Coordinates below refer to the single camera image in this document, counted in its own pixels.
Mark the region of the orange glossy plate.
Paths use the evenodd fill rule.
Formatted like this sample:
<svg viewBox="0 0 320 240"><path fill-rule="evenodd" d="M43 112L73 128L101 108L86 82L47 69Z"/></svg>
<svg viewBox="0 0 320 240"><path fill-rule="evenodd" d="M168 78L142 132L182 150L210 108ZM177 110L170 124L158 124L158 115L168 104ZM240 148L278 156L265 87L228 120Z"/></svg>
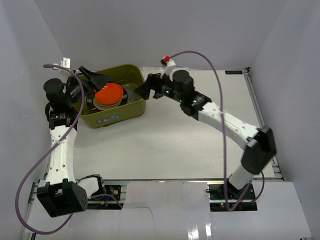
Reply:
<svg viewBox="0 0 320 240"><path fill-rule="evenodd" d="M107 83L95 94L96 100L102 105L113 105L123 99L124 89L117 83Z"/></svg>

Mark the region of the grey deer pattern plate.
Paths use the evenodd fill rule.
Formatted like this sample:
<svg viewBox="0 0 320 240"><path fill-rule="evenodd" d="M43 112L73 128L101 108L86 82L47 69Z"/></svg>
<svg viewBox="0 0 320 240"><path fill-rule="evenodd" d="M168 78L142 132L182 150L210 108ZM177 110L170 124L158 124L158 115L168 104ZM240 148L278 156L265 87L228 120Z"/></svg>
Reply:
<svg viewBox="0 0 320 240"><path fill-rule="evenodd" d="M123 87L123 89L126 91L126 95L127 95L127 103L133 103L136 101L141 100L141 96L137 93L135 93L135 91L133 89L131 89L130 87Z"/></svg>

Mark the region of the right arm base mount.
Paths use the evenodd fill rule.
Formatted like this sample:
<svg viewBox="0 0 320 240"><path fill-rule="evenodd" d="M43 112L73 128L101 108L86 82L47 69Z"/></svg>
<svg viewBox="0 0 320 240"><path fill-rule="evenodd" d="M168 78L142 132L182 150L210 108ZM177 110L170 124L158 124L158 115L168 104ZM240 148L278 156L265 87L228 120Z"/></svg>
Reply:
<svg viewBox="0 0 320 240"><path fill-rule="evenodd" d="M224 184L209 184L205 190L209 197L209 207L212 213L215 212L227 212L226 200L224 196ZM235 192L228 188L228 206L232 208L236 201L240 198L242 190ZM234 212L255 212L258 210L256 199L256 193L253 185L250 184L245 195L240 199Z"/></svg>

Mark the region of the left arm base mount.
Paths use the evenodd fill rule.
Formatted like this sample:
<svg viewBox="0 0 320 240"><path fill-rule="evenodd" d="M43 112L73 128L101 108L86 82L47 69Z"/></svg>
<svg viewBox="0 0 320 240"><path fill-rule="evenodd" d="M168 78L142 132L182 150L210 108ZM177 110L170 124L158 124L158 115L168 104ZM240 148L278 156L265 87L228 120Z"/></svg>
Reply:
<svg viewBox="0 0 320 240"><path fill-rule="evenodd" d="M105 185L104 191L95 193L94 195L101 195L90 199L88 202L88 210L121 210L123 203L121 203L121 185Z"/></svg>

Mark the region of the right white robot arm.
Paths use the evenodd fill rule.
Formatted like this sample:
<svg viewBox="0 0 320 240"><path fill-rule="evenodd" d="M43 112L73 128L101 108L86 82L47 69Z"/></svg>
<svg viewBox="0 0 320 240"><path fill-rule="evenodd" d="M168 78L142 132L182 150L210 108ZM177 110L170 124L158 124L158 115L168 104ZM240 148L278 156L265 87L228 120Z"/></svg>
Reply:
<svg viewBox="0 0 320 240"><path fill-rule="evenodd" d="M148 100L167 97L180 104L181 110L189 117L207 124L233 140L242 150L240 165L226 182L226 195L236 200L244 193L245 186L260 174L276 155L273 131L268 126L257 127L235 116L224 113L209 97L196 91L194 79L186 70L177 70L172 76L151 73L146 81L135 89L135 93Z"/></svg>

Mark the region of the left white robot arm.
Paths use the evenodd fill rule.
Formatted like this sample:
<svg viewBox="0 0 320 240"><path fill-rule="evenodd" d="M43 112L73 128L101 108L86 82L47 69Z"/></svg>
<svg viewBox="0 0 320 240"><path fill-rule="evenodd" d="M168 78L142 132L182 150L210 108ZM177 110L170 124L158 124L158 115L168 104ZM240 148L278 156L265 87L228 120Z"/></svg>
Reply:
<svg viewBox="0 0 320 240"><path fill-rule="evenodd" d="M75 105L80 103L83 107L85 97L100 91L111 80L111 75L95 73L83 66L79 71L84 80L73 75L66 82L51 78L43 85L48 99L45 114L54 149L50 153L45 183L37 188L36 196L52 218L84 212L90 197L99 200L106 193L99 174L75 179L73 159L79 119Z"/></svg>

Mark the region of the small beige patterned plate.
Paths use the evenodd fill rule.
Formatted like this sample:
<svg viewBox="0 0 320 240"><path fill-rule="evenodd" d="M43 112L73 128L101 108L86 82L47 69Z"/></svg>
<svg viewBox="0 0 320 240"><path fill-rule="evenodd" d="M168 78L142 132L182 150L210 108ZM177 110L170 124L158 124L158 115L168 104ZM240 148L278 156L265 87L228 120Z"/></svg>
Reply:
<svg viewBox="0 0 320 240"><path fill-rule="evenodd" d="M92 103L94 105L94 107L100 111L106 111L106 110L109 110L109 109L112 109L112 108L116 108L116 107L119 107L121 102L122 102L123 99L121 99L120 101L114 103L114 104L111 104L111 105L103 105L101 103L99 103L96 98L94 97L92 99Z"/></svg>

